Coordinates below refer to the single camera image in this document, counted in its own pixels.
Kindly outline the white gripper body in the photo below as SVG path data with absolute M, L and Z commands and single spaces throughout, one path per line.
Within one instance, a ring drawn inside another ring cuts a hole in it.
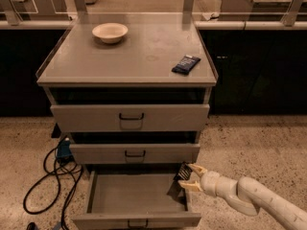
M 216 196 L 216 186 L 221 175 L 208 171 L 201 177 L 201 188 L 208 196 Z

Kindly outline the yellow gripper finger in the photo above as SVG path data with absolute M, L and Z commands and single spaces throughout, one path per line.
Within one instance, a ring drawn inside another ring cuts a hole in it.
M 187 181 L 180 180 L 178 182 L 178 184 L 180 185 L 181 188 L 183 188 L 185 190 L 189 190 L 189 191 L 192 191 L 192 192 L 201 192 L 202 191 L 201 184 L 198 181 L 187 182 Z
M 198 176 L 198 177 L 202 177 L 203 175 L 205 175 L 207 173 L 207 169 L 196 165 L 196 164 L 189 164 L 188 167 Z

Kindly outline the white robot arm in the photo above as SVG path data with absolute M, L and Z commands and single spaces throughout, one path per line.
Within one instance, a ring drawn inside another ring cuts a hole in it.
M 186 190 L 222 198 L 231 208 L 247 216 L 264 209 L 286 230 L 307 230 L 307 213 L 250 177 L 234 180 L 196 164 L 183 162 L 175 181 Z

